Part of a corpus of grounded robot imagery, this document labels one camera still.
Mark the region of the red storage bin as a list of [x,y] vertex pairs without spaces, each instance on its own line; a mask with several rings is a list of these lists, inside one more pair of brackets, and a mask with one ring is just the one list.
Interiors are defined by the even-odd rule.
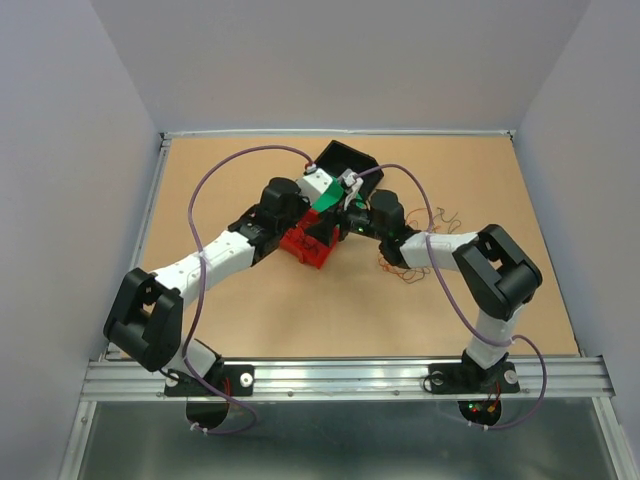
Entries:
[[320,270],[334,250],[339,238],[339,228],[335,226],[327,243],[306,233],[308,227],[320,221],[320,214],[310,209],[298,224],[289,229],[280,240],[279,248],[293,255],[301,264]]

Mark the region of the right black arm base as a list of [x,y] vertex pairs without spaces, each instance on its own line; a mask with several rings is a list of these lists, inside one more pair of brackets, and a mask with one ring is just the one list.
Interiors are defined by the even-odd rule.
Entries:
[[502,395],[520,392],[511,362],[493,371],[462,363],[440,363],[428,367],[422,389],[433,395],[454,395],[462,417],[472,425],[495,427],[502,415]]

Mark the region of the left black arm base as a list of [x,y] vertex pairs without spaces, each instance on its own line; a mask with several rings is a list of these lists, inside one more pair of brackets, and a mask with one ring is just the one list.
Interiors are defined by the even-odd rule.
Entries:
[[253,395],[255,367],[217,360],[202,380],[174,369],[162,369],[163,394],[187,398],[186,420],[192,431],[205,436],[246,432],[258,423],[256,410],[248,403]]

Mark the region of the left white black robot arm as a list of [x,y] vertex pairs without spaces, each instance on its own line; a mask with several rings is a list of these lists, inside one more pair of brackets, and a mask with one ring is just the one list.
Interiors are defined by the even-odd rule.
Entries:
[[184,310],[196,303],[200,312],[208,290],[274,252],[332,183],[323,170],[296,181],[275,177],[259,202],[208,245],[197,241],[194,253],[150,273],[129,271],[107,316],[106,339],[150,372],[181,372],[199,393],[215,392],[222,384],[220,356],[192,333],[182,334]]

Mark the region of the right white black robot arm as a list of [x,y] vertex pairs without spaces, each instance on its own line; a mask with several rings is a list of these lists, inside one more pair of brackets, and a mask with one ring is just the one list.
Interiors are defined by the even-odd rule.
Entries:
[[393,267],[430,269],[439,282],[444,270],[458,272],[478,307],[460,366],[463,384],[482,390],[496,378],[495,365],[506,357],[521,310],[543,277],[540,269],[499,225],[478,232],[436,234],[412,228],[395,193],[376,191],[365,204],[342,201],[336,208],[341,234],[354,233],[379,242],[379,252]]

